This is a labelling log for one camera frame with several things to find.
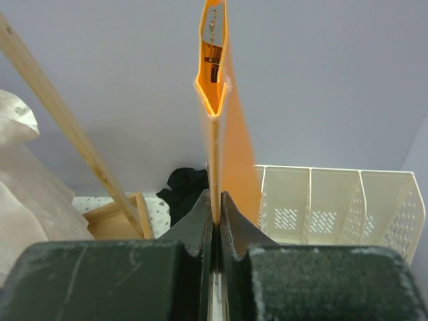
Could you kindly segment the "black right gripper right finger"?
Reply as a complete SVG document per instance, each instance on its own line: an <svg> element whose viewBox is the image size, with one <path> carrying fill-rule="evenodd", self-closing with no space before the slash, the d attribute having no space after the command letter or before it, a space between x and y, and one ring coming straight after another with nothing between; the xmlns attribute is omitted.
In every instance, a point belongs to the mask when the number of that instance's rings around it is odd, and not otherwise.
<svg viewBox="0 0 428 321"><path fill-rule="evenodd" d="M377 246L280 245L221 196L225 320L426 320L407 262Z"/></svg>

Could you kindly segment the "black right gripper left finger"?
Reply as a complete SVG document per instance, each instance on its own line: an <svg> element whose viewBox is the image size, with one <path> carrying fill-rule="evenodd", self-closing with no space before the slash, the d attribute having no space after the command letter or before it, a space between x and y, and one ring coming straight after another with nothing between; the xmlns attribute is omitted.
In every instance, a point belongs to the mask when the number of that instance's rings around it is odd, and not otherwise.
<svg viewBox="0 0 428 321"><path fill-rule="evenodd" d="M29 246L1 289L2 320L210 320L209 194L160 238Z"/></svg>

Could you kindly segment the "orange folder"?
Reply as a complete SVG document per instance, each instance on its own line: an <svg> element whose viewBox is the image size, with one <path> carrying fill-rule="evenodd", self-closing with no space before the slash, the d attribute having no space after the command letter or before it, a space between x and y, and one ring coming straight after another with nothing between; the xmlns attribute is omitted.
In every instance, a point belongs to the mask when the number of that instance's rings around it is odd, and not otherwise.
<svg viewBox="0 0 428 321"><path fill-rule="evenodd" d="M213 221L220 222L221 194L227 192L241 214L258 226L261 187L235 81L226 1L205 2L194 87L207 149Z"/></svg>

